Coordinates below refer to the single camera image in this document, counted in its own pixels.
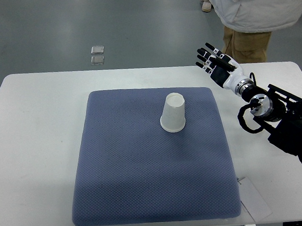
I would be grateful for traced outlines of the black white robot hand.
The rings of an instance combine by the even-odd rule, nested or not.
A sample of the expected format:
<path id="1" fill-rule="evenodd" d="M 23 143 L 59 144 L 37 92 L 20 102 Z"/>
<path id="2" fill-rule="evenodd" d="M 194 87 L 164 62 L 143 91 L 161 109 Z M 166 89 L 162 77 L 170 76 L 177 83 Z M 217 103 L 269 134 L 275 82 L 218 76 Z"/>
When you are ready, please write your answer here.
<path id="1" fill-rule="evenodd" d="M 233 90 L 235 87 L 230 88 L 229 83 L 236 76 L 242 75 L 241 65 L 213 45 L 205 43 L 205 46 L 207 49 L 197 49 L 198 61 L 195 64 L 208 73 L 221 88 Z"/>

